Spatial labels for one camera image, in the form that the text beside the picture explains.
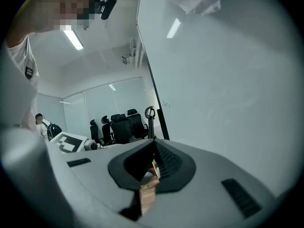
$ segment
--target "white pipe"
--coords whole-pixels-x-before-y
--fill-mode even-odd
[[[144,55],[144,50],[143,50],[143,47],[142,47],[142,50],[141,50],[141,56],[139,58],[139,66],[138,67],[142,67],[142,63],[143,63],[143,55]]]
[[[135,67],[138,67],[138,59],[139,59],[139,48],[141,47],[141,39],[137,36],[136,40],[136,52],[135,52]]]

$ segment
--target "headset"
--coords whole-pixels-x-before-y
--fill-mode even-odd
[[[90,19],[94,14],[99,14],[102,20],[109,18],[117,0],[89,0],[89,8],[84,9],[77,19]]]

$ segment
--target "black and white marker board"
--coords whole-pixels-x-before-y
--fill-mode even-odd
[[[62,153],[85,151],[84,144],[88,138],[81,135],[61,132],[51,142],[57,144]]]

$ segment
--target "ceiling light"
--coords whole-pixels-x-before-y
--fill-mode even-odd
[[[173,36],[175,35],[175,33],[178,30],[180,25],[181,25],[180,21],[178,19],[175,19],[175,21],[167,35],[167,38],[173,38]]]
[[[72,30],[71,26],[66,26],[66,29],[64,29],[63,32],[77,50],[81,50],[84,48],[81,42],[79,41],[79,39],[77,38],[76,34],[74,33],[74,31]]]
[[[113,85],[109,85],[109,86],[110,86],[110,88],[111,88],[111,89],[115,90],[115,88],[114,88],[114,86],[113,86]]]

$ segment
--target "white shirt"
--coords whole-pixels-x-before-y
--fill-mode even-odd
[[[37,64],[32,54],[32,50],[29,45],[29,37],[26,36],[23,41],[12,48],[8,48],[9,54],[14,61],[16,67],[21,71],[25,77],[26,68],[33,70],[32,77],[29,79],[30,83],[38,92],[38,81],[39,73],[37,69]],[[31,106],[27,109],[27,112],[22,120],[21,126],[24,128],[31,129],[36,131],[35,124],[35,115],[36,115],[36,106],[35,106],[36,97],[32,100]]]
[[[47,126],[50,126],[50,122],[43,119],[42,120]],[[39,135],[41,135],[45,140],[48,141],[48,129],[47,127],[43,124],[43,123],[40,123],[40,124],[37,124],[36,125],[36,131],[38,132]]]

